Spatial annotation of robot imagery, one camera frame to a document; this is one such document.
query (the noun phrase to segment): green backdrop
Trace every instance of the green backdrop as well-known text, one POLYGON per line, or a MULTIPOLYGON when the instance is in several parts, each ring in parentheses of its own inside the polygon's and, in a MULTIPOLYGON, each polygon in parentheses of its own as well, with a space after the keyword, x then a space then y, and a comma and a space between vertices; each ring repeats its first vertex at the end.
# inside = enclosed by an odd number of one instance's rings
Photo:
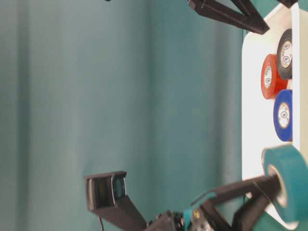
POLYGON ((147 220, 239 180, 242 42, 186 0, 3 0, 1 230, 99 230, 88 174, 127 171, 147 220))

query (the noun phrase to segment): cable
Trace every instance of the cable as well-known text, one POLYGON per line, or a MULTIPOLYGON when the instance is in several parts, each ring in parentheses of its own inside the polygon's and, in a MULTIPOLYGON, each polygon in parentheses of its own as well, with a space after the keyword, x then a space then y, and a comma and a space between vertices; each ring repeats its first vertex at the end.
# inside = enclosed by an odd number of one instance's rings
POLYGON ((101 231, 104 231, 104 225, 103 225, 103 222, 102 222, 102 218, 100 216, 97 216, 98 218, 98 222, 100 223, 100 226, 101 226, 101 231))

